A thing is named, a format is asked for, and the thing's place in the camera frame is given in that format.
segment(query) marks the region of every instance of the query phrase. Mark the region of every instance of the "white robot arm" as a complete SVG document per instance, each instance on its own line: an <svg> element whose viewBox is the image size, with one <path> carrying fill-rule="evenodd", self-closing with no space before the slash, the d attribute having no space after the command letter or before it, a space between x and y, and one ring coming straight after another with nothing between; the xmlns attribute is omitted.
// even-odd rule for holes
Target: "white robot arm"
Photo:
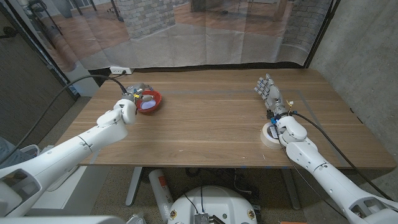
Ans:
<svg viewBox="0 0 398 224"><path fill-rule="evenodd" d="M311 173L328 195L337 203L350 223L396 223L398 203L360 189L331 165L307 137L307 130L285 109L282 95L267 74L260 78L255 90L262 96L268 117L277 126L280 143L292 161Z"/></svg>
<svg viewBox="0 0 398 224"><path fill-rule="evenodd" d="M0 217L19 217L60 176L71 170L91 153L127 136L126 125L136 120L136 98L143 90L125 94L113 110L97 119L97 125L51 150L20 164L0 170Z"/></svg>

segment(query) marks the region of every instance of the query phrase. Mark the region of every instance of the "brick wall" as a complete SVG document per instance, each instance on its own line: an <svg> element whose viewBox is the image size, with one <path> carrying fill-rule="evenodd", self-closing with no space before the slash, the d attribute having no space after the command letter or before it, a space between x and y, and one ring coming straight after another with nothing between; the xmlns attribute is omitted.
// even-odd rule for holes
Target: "brick wall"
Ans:
<svg viewBox="0 0 398 224"><path fill-rule="evenodd" d="M298 0L294 2L282 44L310 51L320 30L331 0Z"/></svg>
<svg viewBox="0 0 398 224"><path fill-rule="evenodd" d="M174 25L174 1L181 0L118 0L130 38L139 39Z"/></svg>

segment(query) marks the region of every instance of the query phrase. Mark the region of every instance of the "table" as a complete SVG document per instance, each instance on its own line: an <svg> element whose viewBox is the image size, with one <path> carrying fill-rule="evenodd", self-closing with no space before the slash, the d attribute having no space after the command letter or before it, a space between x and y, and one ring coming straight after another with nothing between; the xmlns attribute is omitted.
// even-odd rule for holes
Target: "table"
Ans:
<svg viewBox="0 0 398 224"><path fill-rule="evenodd" d="M159 167L291 167L281 150L269 149L260 130L269 122L266 107L253 88L269 73L293 110L318 123L345 155L363 169L392 169L391 155L316 71L199 70L134 72L120 78L124 86L144 82L163 100L152 114L138 113L128 136L81 162L81 165ZM59 143L90 129L121 97L106 81L67 129ZM322 134L301 118L308 137L337 168L349 165Z"/></svg>

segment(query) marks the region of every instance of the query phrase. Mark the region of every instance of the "power outlet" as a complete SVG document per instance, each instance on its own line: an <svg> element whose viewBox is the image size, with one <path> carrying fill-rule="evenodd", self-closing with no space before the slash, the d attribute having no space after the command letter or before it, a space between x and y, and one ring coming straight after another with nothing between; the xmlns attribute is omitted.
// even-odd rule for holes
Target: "power outlet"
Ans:
<svg viewBox="0 0 398 224"><path fill-rule="evenodd" d="M122 74L123 71L126 71L126 74L131 75L134 69L131 68L123 68L123 67L117 67L117 66L112 66L109 69L111 69L112 74L114 75L120 75Z"/></svg>

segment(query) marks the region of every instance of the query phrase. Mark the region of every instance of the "wire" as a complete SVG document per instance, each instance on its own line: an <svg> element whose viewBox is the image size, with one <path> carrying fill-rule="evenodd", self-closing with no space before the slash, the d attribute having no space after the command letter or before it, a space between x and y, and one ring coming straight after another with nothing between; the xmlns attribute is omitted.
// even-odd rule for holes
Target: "wire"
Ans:
<svg viewBox="0 0 398 224"><path fill-rule="evenodd" d="M203 214L205 213L205 210L203 209L203 192L202 192L202 186L200 186L200 198L201 198L201 212L203 212Z"/></svg>
<svg viewBox="0 0 398 224"><path fill-rule="evenodd" d="M290 111L292 110L293 101L292 101L292 103L290 103L289 101L286 100L286 102L290 106L289 111L287 112L287 116L290 116Z"/></svg>
<svg viewBox="0 0 398 224"><path fill-rule="evenodd" d="M282 147L283 152L285 153L285 155L287 156L287 159L289 160L289 162L293 165L294 169L298 172L298 174L300 174L301 178L307 183L308 186L310 186L310 188L316 193L316 195L322 199L327 205L329 205L329 207L331 207L335 212L337 212L339 215L341 215L343 218L347 219L345 217L345 215L343 215L341 212L339 212L335 207L333 207L329 202L326 201L326 199L324 199L312 186L311 184L305 179L305 177L300 173L300 171L297 169L297 167L294 165L294 163L292 162L292 160L289 158L289 156L287 155L286 152L286 148L285 146L282 145L280 139L278 138L279 144Z"/></svg>
<svg viewBox="0 0 398 224"><path fill-rule="evenodd" d="M189 202L191 202L191 204L193 205L193 207L195 208L195 210L197 211L197 214L199 214L197 207L193 204L193 202L191 200L189 200L189 198L187 197L187 195L184 193L185 197L188 199Z"/></svg>
<svg viewBox="0 0 398 224"><path fill-rule="evenodd" d="M238 190L238 191L240 191L240 192L244 192L244 193L248 193L248 194L251 194L251 193L252 193L251 190L241 190L241 189L239 189L239 188L236 186L236 169L235 169L235 177L234 177L234 186L235 186L235 189Z"/></svg>
<svg viewBox="0 0 398 224"><path fill-rule="evenodd" d="M390 196L388 196L386 193L384 193L379 187L374 185L362 172L359 171L359 169L344 155L344 153L336 146L336 144L329 138L329 136L320 128L318 125L316 125L314 122L312 122L310 119L306 118L305 116L298 114L296 111L292 113L292 115L299 116L303 118L304 120L308 121L314 127L316 127L323 135L324 137L330 142L330 144L338 151L338 153L348 162L348 164L368 183L370 184L375 190L377 190L381 195L383 195L386 199L394 201Z"/></svg>
<svg viewBox="0 0 398 224"><path fill-rule="evenodd" d="M126 74L126 71L125 71L125 70L123 70L122 74L120 74L120 75L116 75L115 77L112 77L112 78L119 78L120 76L122 76L122 75L125 75L125 74Z"/></svg>
<svg viewBox="0 0 398 224"><path fill-rule="evenodd" d="M50 107L53 105L53 103L55 102L55 100L61 95L61 93L66 90L67 88L69 88L71 85L75 84L76 82L83 80L85 78L105 78L107 80L112 80L114 82L116 82L120 88L122 89L123 93L127 93L127 90L125 89L125 87L116 79L111 78L111 77L106 77L104 75L85 75L83 77L80 77L72 82L70 82L69 84L67 84L66 86L64 86L56 95L55 97L52 99L52 101L49 103L49 105L47 106L47 108L44 110L44 112L42 113L42 115L40 115L40 117L38 118L38 120L33 124L33 126L31 127L31 129L25 134L25 136L22 138L22 140L19 141L19 143L0 161L0 164L2 164L3 162L5 162L8 158L10 158L12 156L12 154L14 152L16 152L18 150L18 147L21 146L21 144L27 139L27 137L32 133L32 131L36 128L36 126L38 125L38 123L43 119L44 115L46 114L46 112L50 109Z"/></svg>

